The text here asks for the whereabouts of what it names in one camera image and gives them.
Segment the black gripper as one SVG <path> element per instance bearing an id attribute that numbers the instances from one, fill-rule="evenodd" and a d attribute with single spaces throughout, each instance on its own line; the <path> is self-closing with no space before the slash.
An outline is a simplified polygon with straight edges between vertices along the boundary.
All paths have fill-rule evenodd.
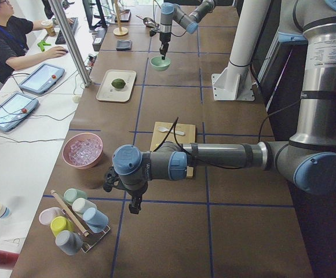
<path id="1" fill-rule="evenodd" d="M 169 25 L 160 25 L 158 28 L 151 28 L 149 31 L 150 36 L 154 36 L 159 33 L 160 48 L 159 52 L 162 56 L 162 59 L 166 59 L 166 53 L 169 47 L 170 42 L 170 26 Z"/>
<path id="2" fill-rule="evenodd" d="M 141 202 L 143 194 L 147 190 L 147 182 L 144 180 L 137 180 L 135 184 L 128 185 L 125 178 L 119 176 L 114 167 L 109 167 L 104 175 L 103 190 L 111 192 L 113 188 L 126 191 L 131 197 L 129 204 L 129 211 L 131 214 L 139 213 L 141 211 Z"/>

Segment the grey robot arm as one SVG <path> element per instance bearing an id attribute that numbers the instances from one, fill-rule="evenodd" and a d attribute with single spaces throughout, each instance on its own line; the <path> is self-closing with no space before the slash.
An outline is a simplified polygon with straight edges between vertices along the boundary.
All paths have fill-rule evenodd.
<path id="1" fill-rule="evenodd" d="M 197 30 L 200 21 L 205 15 L 214 10 L 216 4 L 217 1 L 213 0 L 201 1 L 201 4 L 190 14 L 183 12 L 176 3 L 164 2 L 162 4 L 159 27 L 155 27 L 149 32 L 150 36 L 159 33 L 159 40 L 161 42 L 159 52 L 162 60 L 166 59 L 166 54 L 169 49 L 173 22 L 175 21 L 189 34 L 193 34 Z"/>
<path id="2" fill-rule="evenodd" d="M 336 1 L 283 1 L 280 42 L 308 45 L 296 133 L 288 141 L 180 144 L 163 140 L 153 151 L 123 145 L 113 154 L 103 188 L 126 191 L 137 214 L 151 180 L 183 180 L 187 167 L 274 170 L 307 193 L 336 189 Z"/>

